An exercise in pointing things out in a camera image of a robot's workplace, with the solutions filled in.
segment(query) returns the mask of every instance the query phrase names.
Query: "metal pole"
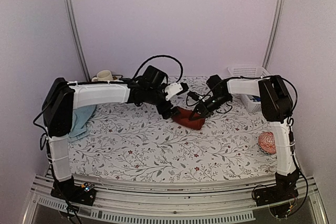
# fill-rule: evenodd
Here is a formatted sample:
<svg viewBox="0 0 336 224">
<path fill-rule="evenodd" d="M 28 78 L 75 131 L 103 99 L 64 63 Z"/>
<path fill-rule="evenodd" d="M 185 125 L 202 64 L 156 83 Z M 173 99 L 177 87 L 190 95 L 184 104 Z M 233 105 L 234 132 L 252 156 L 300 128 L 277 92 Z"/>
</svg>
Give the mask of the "metal pole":
<svg viewBox="0 0 336 224">
<path fill-rule="evenodd" d="M 86 61 L 85 61 L 83 48 L 82 48 L 80 38 L 79 38 L 79 33 L 78 33 L 76 20 L 75 20 L 75 14 L 73 12 L 74 8 L 72 6 L 72 0 L 64 0 L 64 1 L 65 1 L 65 6 L 66 6 L 66 9 L 67 9 L 67 13 L 68 13 L 69 21 L 70 21 L 72 36 L 73 36 L 73 39 L 75 41 L 75 48 L 76 48 L 76 51 L 77 51 L 79 63 L 80 63 L 80 66 L 81 66 L 81 69 L 82 69 L 82 72 L 83 72 L 83 75 L 84 75 L 86 81 L 90 81 L 91 80 L 90 73 L 89 73 L 89 69 L 88 69 L 88 66 L 87 66 Z"/>
<path fill-rule="evenodd" d="M 284 5 L 284 1 L 285 0 L 277 0 L 277 6 L 276 6 L 275 14 L 274 14 L 271 34 L 269 36 L 264 61 L 262 63 L 262 66 L 265 69 L 268 68 L 270 58 L 271 58 L 271 55 L 272 55 L 273 46 L 274 46 L 274 42 L 275 42 L 275 39 L 276 39 L 276 34 L 277 34 L 278 26 L 279 26 L 279 21 L 280 21 L 280 16 L 281 16 L 282 7 Z"/>
</svg>

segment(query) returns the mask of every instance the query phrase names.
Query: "vent grille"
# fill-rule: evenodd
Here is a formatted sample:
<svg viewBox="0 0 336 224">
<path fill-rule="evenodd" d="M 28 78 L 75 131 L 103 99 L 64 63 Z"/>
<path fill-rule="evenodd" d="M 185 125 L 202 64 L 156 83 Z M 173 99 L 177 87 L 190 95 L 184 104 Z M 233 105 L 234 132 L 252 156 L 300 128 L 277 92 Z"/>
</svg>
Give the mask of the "vent grille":
<svg viewBox="0 0 336 224">
<path fill-rule="evenodd" d="M 50 199 L 40 196 L 39 204 L 53 208 L 59 211 L 66 211 L 67 205 L 57 199 Z M 91 210 L 92 219 L 104 220 L 117 224 L 234 224 L 255 220 L 252 211 L 241 212 L 231 215 L 213 216 L 213 217 L 140 217 L 113 214 L 107 211 Z"/>
</svg>

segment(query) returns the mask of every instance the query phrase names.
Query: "towel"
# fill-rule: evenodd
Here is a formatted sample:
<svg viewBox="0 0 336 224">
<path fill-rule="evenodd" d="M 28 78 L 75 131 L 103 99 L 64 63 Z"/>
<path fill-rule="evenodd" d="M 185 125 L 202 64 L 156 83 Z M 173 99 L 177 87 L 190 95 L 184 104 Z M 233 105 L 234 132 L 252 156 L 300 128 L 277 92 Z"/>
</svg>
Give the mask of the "towel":
<svg viewBox="0 0 336 224">
<path fill-rule="evenodd" d="M 73 111 L 72 113 L 72 127 L 69 133 L 69 142 L 74 142 L 86 137 L 89 133 L 87 132 L 86 122 L 90 119 L 96 105 L 80 107 Z"/>
<path fill-rule="evenodd" d="M 193 113 L 192 111 L 186 110 L 181 107 L 177 107 L 177 109 L 179 110 L 180 113 L 172 117 L 175 123 L 178 123 L 180 125 L 183 125 L 185 127 L 188 127 L 194 130 L 200 130 L 202 128 L 203 124 L 205 123 L 205 118 L 200 118 L 194 121 L 190 121 L 189 117 L 191 113 Z"/>
</svg>

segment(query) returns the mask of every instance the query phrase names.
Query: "white wall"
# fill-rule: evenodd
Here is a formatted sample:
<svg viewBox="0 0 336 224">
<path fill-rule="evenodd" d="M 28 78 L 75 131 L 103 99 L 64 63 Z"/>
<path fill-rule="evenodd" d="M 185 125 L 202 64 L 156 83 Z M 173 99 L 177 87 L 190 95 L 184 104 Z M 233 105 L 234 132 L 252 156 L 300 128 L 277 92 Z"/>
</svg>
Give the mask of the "white wall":
<svg viewBox="0 0 336 224">
<path fill-rule="evenodd" d="M 336 219 L 336 1 L 285 0 L 269 70 L 293 81 L 297 152 Z"/>
<path fill-rule="evenodd" d="M 83 79 L 63 0 L 0 0 L 0 223 L 18 224 L 47 167 L 32 125 L 53 80 Z"/>
<path fill-rule="evenodd" d="M 186 75 L 228 75 L 232 64 L 261 65 L 276 0 L 73 0 L 91 74 L 132 76 L 147 58 L 179 58 Z M 168 74 L 174 61 L 155 60 Z"/>
</svg>

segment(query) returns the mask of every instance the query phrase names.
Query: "woven ball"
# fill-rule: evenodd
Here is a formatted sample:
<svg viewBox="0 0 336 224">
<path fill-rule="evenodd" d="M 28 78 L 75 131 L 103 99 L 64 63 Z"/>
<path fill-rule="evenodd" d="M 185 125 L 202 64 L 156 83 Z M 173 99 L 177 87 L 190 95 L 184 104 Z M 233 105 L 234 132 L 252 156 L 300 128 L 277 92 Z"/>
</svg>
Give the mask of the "woven ball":
<svg viewBox="0 0 336 224">
<path fill-rule="evenodd" d="M 276 153 L 274 135 L 272 132 L 263 132 L 258 138 L 259 147 L 268 154 Z"/>
</svg>

